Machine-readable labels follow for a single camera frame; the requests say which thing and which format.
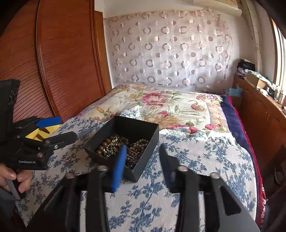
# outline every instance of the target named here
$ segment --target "beads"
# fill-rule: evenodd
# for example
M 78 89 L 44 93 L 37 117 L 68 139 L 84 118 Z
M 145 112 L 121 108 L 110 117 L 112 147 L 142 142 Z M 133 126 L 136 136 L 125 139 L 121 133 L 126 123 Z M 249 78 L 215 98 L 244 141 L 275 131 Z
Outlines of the beads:
M 129 145 L 128 156 L 125 164 L 127 168 L 133 169 L 136 166 L 148 145 L 147 142 L 148 140 L 146 139 L 140 139 L 137 142 Z
M 116 156 L 121 146 L 125 144 L 127 148 L 127 158 L 125 166 L 129 169 L 133 169 L 138 163 L 140 157 L 143 155 L 149 141 L 146 139 L 140 139 L 135 143 L 129 144 L 129 140 L 118 134 L 111 135 L 107 138 L 96 150 L 96 153 L 104 158 L 110 156 Z
M 98 155 L 101 155 L 101 154 L 102 154 L 102 152 L 101 152 L 100 150 L 97 150 L 96 153 L 97 153 Z

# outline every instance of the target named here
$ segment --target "finger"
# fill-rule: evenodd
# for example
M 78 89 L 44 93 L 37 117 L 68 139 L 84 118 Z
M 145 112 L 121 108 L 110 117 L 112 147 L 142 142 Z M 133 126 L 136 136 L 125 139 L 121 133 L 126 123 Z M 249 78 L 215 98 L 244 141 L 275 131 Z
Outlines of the finger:
M 18 190 L 19 190 L 20 193 L 23 193 L 23 192 L 29 190 L 30 186 L 31 186 L 31 179 L 27 179 L 27 180 L 21 182 L 21 184 L 19 185 Z
M 0 177 L 0 186 L 3 187 L 5 190 L 7 190 L 8 192 L 10 192 L 10 188 L 5 180 L 4 177 Z
M 10 180 L 15 180 L 17 178 L 16 173 L 12 169 L 7 168 L 3 163 L 0 164 L 0 176 Z
M 32 178 L 32 170 L 22 170 L 17 175 L 17 181 L 22 182 Z

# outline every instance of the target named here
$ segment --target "window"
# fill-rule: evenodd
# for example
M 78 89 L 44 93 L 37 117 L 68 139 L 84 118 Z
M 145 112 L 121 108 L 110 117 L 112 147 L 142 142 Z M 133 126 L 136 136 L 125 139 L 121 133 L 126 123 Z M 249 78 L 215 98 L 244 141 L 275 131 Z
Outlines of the window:
M 270 19 L 275 44 L 275 73 L 273 82 L 286 91 L 286 40 L 275 22 Z

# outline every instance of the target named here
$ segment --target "bed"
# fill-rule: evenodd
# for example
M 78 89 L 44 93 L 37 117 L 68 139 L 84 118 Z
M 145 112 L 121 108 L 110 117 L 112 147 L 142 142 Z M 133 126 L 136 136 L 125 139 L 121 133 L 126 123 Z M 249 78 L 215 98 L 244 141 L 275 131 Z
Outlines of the bed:
M 169 155 L 197 173 L 220 173 L 260 225 L 264 200 L 262 180 L 254 152 L 230 98 L 140 85 L 115 87 L 55 132 L 56 135 L 74 131 L 78 140 L 55 151 L 46 171 L 33 174 L 31 190 L 17 204 L 25 224 L 66 172 L 82 174 L 94 167 L 83 145 L 108 119 L 120 114 L 158 123 L 160 139 L 139 181 L 123 180 L 115 194 L 106 194 L 111 230 L 174 230 L 179 195 L 170 194 L 164 184 L 158 160 L 160 144 L 164 144 Z M 83 229 L 86 193 L 82 194 Z M 201 194 L 199 199 L 203 211 Z M 202 212 L 200 224 L 204 231 Z

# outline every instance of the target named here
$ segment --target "fingernail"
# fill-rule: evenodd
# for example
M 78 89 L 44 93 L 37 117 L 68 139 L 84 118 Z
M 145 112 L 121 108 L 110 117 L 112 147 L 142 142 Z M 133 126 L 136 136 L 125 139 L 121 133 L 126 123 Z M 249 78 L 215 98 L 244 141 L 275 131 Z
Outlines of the fingernail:
M 16 174 L 15 173 L 9 173 L 9 176 L 11 179 L 15 180 L 17 178 Z
M 21 187 L 19 187 L 19 192 L 20 192 L 20 193 L 23 193 L 23 192 L 24 192 L 24 189 L 21 188 Z

